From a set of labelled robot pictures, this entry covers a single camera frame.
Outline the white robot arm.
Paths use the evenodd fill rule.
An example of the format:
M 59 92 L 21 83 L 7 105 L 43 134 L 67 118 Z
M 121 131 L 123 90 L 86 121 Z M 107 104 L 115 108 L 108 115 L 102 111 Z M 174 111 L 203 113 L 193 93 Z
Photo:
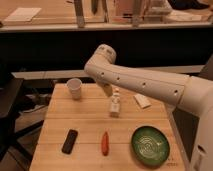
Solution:
M 84 71 L 100 86 L 110 84 L 177 106 L 199 118 L 187 171 L 213 171 L 213 81 L 186 74 L 115 65 L 116 52 L 97 47 Z

